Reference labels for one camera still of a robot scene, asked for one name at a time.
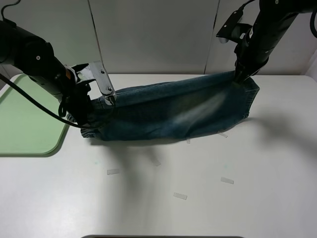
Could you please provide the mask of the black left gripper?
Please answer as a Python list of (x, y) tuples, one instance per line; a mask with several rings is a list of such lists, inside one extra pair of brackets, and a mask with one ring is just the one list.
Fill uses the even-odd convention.
[(92, 106), (88, 92), (91, 90), (89, 83), (79, 78), (78, 73), (89, 64), (78, 64), (65, 67), (64, 78), (60, 80), (62, 98), (60, 100), (58, 115), (66, 116), (69, 113), (76, 121), (79, 128), (95, 128), (94, 124), (88, 122), (87, 115)]

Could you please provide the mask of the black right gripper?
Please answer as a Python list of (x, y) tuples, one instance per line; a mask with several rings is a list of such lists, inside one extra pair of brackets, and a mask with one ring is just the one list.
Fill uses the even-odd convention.
[(235, 50), (236, 63), (234, 82), (242, 83), (248, 77), (257, 73), (268, 61), (269, 50), (253, 47), (248, 37), (244, 37)]

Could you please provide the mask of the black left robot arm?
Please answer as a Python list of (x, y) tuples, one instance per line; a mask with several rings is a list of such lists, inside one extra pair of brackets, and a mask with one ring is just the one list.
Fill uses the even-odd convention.
[(18, 86), (10, 83), (12, 88), (35, 106), (63, 123), (68, 123), (64, 117), (69, 113), (76, 121), (74, 127), (90, 128), (88, 124), (88, 113), (92, 111), (88, 96), (91, 90), (90, 80), (85, 82), (78, 77), (79, 71), (88, 66), (87, 63), (73, 67), (63, 65), (55, 57), (50, 43), (9, 20), (0, 23), (0, 62), (22, 71), (60, 103), (58, 115), (55, 115)]

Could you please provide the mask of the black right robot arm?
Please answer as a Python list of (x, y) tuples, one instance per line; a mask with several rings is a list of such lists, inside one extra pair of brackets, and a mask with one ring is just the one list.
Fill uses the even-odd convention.
[(241, 83), (256, 74), (269, 60), (300, 10), (296, 0), (261, 0), (260, 12), (236, 46), (234, 81)]

